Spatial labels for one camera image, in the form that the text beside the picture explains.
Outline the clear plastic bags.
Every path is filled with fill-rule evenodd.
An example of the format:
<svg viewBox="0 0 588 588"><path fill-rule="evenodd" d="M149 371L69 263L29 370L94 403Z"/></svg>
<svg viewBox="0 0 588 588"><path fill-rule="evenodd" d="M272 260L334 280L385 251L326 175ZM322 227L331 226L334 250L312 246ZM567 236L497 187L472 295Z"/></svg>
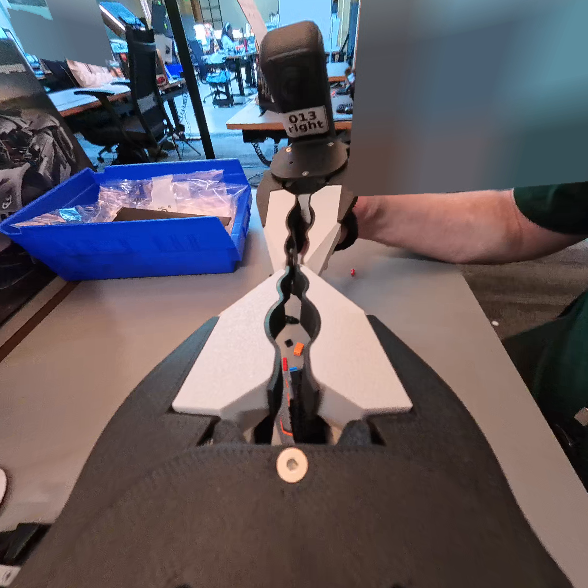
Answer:
<svg viewBox="0 0 588 588"><path fill-rule="evenodd" d="M62 206L11 226L54 226L216 217L226 229L235 219L243 183L228 183L220 170L164 175L142 180L109 180L98 199L87 205Z"/></svg>

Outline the blue plastic bin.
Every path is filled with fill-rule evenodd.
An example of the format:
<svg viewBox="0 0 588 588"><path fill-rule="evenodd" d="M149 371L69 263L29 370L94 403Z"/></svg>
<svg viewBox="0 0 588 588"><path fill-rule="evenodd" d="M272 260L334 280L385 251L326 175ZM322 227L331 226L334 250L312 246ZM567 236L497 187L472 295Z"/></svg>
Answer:
<svg viewBox="0 0 588 588"><path fill-rule="evenodd" d="M222 172L237 196L230 231L213 216L17 226L53 210L95 204L108 181L211 171ZM1 232L66 281L232 273L243 258L251 207L238 159L108 166L73 175L2 221Z"/></svg>

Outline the black office chair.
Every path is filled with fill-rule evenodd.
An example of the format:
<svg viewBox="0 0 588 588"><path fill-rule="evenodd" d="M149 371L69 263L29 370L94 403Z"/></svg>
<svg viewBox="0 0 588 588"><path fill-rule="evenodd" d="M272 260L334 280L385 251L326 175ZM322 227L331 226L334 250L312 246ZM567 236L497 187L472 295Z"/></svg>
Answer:
<svg viewBox="0 0 588 588"><path fill-rule="evenodd" d="M180 159L178 142L186 143L200 155L192 145L193 139L185 136L182 125L174 127L166 112L164 98L156 81L158 51L151 29L126 26L129 48L129 81L115 82L128 85L130 91L130 114L121 114L115 109L112 91L78 89L77 95L92 96L101 106L100 112L77 116L77 132L86 141L101 146L106 151L116 148L114 165L155 162L163 157L162 151L170 146Z"/></svg>

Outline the black pole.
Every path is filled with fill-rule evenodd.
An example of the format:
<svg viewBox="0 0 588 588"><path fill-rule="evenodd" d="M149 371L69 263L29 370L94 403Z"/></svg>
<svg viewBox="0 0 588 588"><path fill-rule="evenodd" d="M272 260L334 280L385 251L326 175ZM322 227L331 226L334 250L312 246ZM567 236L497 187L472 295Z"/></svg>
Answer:
<svg viewBox="0 0 588 588"><path fill-rule="evenodd" d="M178 48L179 59L183 68L187 90L194 110L196 122L198 124L198 130L200 133L204 153L207 159L216 159L212 140L210 138L208 124L205 118L205 112L202 105L194 65L190 56L189 44L187 42L185 30L183 28L182 19L180 16L178 2L164 1L164 3L166 5L166 11L171 23L174 41Z"/></svg>

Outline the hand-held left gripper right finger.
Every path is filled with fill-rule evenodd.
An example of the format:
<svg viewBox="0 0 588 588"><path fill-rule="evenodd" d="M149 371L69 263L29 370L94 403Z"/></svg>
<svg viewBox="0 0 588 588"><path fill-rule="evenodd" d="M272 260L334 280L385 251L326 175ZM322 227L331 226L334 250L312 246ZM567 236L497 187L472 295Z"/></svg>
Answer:
<svg viewBox="0 0 588 588"><path fill-rule="evenodd" d="M371 317L309 268L299 267L303 351L300 401L305 416L326 426L336 443L351 421L408 413L405 391Z"/></svg>

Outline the grey orange-striped lego panel assembly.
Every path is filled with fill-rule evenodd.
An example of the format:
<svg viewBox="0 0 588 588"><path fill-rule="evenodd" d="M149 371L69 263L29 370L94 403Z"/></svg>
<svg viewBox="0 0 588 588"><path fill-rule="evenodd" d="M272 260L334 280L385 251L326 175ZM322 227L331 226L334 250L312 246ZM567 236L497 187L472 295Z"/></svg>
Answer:
<svg viewBox="0 0 588 588"><path fill-rule="evenodd" d="M316 391L305 368L286 371L283 394L275 417L277 444L312 443L317 437Z"/></svg>

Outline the person's green shirt torso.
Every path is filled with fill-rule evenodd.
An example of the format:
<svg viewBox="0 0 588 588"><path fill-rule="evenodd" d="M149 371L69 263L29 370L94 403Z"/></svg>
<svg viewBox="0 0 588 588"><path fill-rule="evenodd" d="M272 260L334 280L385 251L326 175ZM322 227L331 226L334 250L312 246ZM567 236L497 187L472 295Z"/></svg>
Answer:
<svg viewBox="0 0 588 588"><path fill-rule="evenodd" d="M514 190L526 218L565 235L587 236L587 183ZM503 340L504 347L587 487L587 291L555 319Z"/></svg>

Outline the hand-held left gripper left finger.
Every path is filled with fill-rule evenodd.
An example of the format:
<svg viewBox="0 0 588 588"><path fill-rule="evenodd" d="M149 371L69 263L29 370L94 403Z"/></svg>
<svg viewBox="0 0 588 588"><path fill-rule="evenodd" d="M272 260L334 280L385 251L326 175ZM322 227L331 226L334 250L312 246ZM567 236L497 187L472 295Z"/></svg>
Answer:
<svg viewBox="0 0 588 588"><path fill-rule="evenodd" d="M227 307L172 401L176 413L229 421L247 440L270 414L270 382L279 370L268 315L283 301L291 268L270 275Z"/></svg>

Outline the person's right forearm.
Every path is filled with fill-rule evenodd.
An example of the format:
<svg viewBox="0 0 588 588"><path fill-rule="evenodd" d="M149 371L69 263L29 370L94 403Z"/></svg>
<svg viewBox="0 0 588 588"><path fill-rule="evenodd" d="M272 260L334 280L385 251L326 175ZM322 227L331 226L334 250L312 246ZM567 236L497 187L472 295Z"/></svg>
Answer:
<svg viewBox="0 0 588 588"><path fill-rule="evenodd" d="M525 221L513 190L385 196L372 237L451 263L522 261Z"/></svg>

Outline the wooden desk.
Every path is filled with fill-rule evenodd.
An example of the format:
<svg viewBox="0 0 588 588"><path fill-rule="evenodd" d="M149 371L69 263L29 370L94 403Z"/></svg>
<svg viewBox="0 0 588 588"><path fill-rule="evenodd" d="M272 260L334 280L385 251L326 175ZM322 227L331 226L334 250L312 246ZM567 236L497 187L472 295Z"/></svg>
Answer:
<svg viewBox="0 0 588 588"><path fill-rule="evenodd" d="M70 88L47 93L48 98L63 118L101 107L102 103L99 99L99 94L104 94L105 98L110 102L125 102L130 100L131 97L128 84L124 84L121 79L99 88Z"/></svg>
<svg viewBox="0 0 588 588"><path fill-rule="evenodd" d="M346 70L348 68L349 66L345 62L327 64L327 73L331 84L334 128L337 134L350 131L352 127L352 114L342 114L336 111L340 104L351 102L349 95L336 94L336 88L342 86L347 80ZM272 111L262 113L259 105L254 101L249 102L229 119L226 128L240 131L245 143L261 143L267 139L279 142L281 139L288 138L280 116Z"/></svg>

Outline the printed lego set box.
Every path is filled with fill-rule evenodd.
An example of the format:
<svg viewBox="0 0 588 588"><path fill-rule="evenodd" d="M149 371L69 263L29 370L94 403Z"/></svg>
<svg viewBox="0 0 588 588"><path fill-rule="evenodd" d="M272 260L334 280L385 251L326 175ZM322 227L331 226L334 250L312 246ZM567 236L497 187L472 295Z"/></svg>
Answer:
<svg viewBox="0 0 588 588"><path fill-rule="evenodd" d="M55 273L9 236L14 216L90 160L17 43L1 30L1 323Z"/></svg>

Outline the person's right hand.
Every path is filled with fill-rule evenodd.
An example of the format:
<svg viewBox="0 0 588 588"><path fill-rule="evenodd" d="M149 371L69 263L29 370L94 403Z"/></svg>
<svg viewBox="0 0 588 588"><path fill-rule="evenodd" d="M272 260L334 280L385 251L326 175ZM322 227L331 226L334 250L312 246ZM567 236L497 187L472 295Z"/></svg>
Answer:
<svg viewBox="0 0 588 588"><path fill-rule="evenodd" d="M385 196L359 196L353 207L357 238L385 245L385 212Z"/></svg>

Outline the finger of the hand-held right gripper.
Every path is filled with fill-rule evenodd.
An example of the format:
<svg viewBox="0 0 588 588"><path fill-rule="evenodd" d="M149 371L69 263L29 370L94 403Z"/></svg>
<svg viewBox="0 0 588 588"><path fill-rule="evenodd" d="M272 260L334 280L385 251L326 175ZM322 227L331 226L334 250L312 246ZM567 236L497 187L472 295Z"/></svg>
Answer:
<svg viewBox="0 0 588 588"><path fill-rule="evenodd" d="M303 215L295 194L286 189L270 192L264 237L273 274L298 264L303 251Z"/></svg>
<svg viewBox="0 0 588 588"><path fill-rule="evenodd" d="M341 237L341 185L326 185L313 194L298 195L296 221L298 261L313 273L322 273Z"/></svg>

